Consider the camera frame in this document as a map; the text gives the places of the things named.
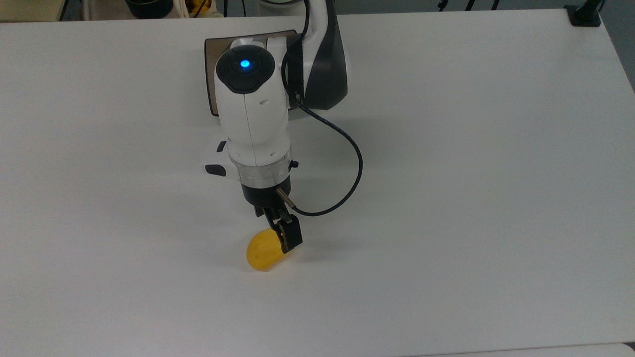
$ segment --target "white table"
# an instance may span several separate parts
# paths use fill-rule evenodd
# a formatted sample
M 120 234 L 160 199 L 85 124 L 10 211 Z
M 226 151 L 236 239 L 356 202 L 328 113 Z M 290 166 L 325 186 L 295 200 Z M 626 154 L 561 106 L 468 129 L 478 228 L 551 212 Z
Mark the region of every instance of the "white table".
M 203 40 L 301 18 L 0 25 L 6 356 L 408 356 L 635 340 L 635 95 L 564 10 L 341 16 L 365 158 L 267 273 L 207 175 Z M 300 113 L 291 197 L 352 149 Z

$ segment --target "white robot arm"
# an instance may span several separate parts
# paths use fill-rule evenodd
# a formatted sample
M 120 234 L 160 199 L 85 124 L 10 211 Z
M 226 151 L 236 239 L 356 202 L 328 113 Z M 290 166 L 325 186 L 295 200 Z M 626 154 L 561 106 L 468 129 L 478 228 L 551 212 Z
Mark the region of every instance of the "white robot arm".
M 287 131 L 289 95 L 304 107 L 329 109 L 347 94 L 346 59 L 333 0 L 311 0 L 308 9 L 309 22 L 301 35 L 266 43 L 235 40 L 213 73 L 227 153 L 245 198 L 258 217 L 266 216 L 283 253 L 302 242 L 299 221 L 283 200 L 291 190 L 290 170 L 298 165 L 291 157 Z M 208 173 L 221 176 L 228 169 L 206 166 Z

